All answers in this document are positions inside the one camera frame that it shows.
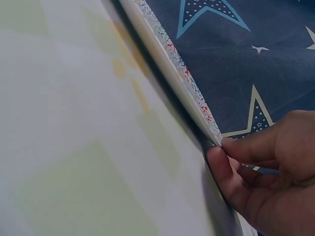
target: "finger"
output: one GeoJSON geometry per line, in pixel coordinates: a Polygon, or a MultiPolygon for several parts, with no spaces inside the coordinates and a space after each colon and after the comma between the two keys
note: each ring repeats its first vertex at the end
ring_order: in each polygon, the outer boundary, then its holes
{"type": "Polygon", "coordinates": [[[256,164],[274,160],[278,130],[276,126],[239,140],[223,139],[222,147],[227,155],[241,163],[256,164]]]}
{"type": "Polygon", "coordinates": [[[224,198],[242,214],[251,192],[244,180],[234,173],[229,159],[220,147],[212,147],[207,153],[211,173],[224,198]]]}
{"type": "Polygon", "coordinates": [[[264,175],[252,170],[232,158],[230,164],[251,188],[269,187],[279,178],[279,175],[264,175]]]}
{"type": "Polygon", "coordinates": [[[254,227],[271,226],[266,215],[272,211],[270,199],[274,190],[247,188],[241,176],[233,171],[229,159],[220,147],[213,147],[207,153],[209,167],[224,198],[254,227]]]}

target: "star pattern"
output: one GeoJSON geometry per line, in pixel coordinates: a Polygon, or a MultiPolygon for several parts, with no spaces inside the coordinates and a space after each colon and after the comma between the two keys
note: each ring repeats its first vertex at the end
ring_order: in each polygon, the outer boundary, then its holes
{"type": "Polygon", "coordinates": [[[226,0],[181,0],[177,38],[179,38],[202,14],[216,13],[250,31],[245,22],[226,0]]]}
{"type": "Polygon", "coordinates": [[[252,133],[259,132],[268,127],[270,127],[270,124],[268,123],[267,118],[262,111],[262,108],[260,107],[258,101],[256,100],[254,104],[254,110],[253,110],[251,130],[248,133],[239,134],[239,135],[230,136],[230,137],[234,139],[241,139],[241,138],[244,138],[245,136],[249,136],[252,133]]]}
{"type": "Polygon", "coordinates": [[[311,45],[310,47],[308,47],[307,49],[311,49],[311,50],[315,50],[315,33],[313,31],[310,30],[310,28],[306,27],[307,32],[309,33],[312,41],[313,41],[313,45],[311,45]]]}
{"type": "Polygon", "coordinates": [[[261,52],[262,50],[269,51],[269,49],[268,49],[268,48],[264,48],[264,47],[255,47],[255,46],[253,46],[253,45],[252,45],[252,49],[256,49],[256,50],[258,51],[258,54],[260,54],[260,52],[261,52]]]}
{"type": "MultiPolygon", "coordinates": [[[[233,139],[242,139],[246,136],[249,136],[253,133],[260,132],[274,123],[271,120],[271,117],[269,116],[269,113],[261,99],[261,97],[258,94],[258,91],[256,90],[255,86],[252,87],[252,98],[251,98],[251,104],[250,104],[250,112],[249,112],[249,119],[248,119],[248,126],[245,130],[230,132],[223,134],[224,137],[230,137],[233,139]]],[[[247,167],[255,170],[260,171],[264,174],[278,174],[278,170],[269,170],[265,168],[260,168],[257,166],[250,166],[247,165],[247,167]]]]}

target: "navy blue fabric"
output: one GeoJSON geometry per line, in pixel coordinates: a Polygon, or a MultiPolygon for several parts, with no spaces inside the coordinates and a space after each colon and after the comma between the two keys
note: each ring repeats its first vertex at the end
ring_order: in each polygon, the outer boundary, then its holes
{"type": "Polygon", "coordinates": [[[291,110],[315,110],[315,50],[307,49],[315,43],[306,28],[315,32],[315,1],[147,3],[190,70],[222,133],[247,128],[253,85],[273,122],[291,110]],[[253,46],[265,49],[258,53],[253,46]]]}

